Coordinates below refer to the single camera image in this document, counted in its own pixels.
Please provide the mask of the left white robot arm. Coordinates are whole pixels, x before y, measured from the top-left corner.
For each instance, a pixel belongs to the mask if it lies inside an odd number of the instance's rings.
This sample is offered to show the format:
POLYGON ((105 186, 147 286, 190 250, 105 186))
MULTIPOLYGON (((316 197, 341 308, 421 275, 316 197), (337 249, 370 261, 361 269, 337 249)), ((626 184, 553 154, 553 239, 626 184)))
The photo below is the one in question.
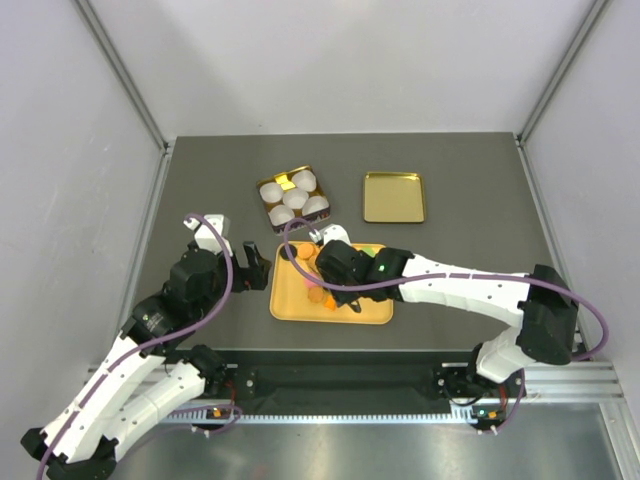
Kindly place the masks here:
POLYGON ((177 348, 231 294, 267 287, 271 261, 252 242, 243 249, 245 266, 229 247, 189 244, 162 289, 134 307, 71 403, 23 435, 23 448, 39 462, 37 478, 106 479, 145 433, 181 405, 224 390, 227 365, 216 352, 204 345, 177 348))

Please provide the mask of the orange fish shaped cookie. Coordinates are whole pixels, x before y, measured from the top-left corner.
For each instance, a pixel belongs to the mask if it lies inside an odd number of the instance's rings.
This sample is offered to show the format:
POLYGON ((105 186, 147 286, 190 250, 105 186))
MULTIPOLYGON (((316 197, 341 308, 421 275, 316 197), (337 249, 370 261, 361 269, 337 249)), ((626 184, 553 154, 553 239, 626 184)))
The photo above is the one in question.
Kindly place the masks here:
POLYGON ((331 311, 335 311, 337 309, 337 303, 332 296, 328 296, 324 302, 324 307, 331 311))

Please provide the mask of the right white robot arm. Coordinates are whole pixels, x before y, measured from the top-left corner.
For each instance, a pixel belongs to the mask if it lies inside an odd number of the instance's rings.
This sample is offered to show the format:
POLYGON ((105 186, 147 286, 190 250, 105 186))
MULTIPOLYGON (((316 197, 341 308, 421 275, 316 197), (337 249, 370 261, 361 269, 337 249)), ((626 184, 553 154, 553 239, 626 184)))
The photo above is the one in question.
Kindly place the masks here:
POLYGON ((530 365, 564 366, 572 360, 578 305, 552 267, 536 265, 532 274, 501 278, 407 250, 384 247, 369 255, 332 240, 316 257, 315 268, 332 284, 340 305, 362 298, 438 304, 506 324, 495 339, 473 349, 465 372, 445 375, 447 394, 487 396, 530 365))

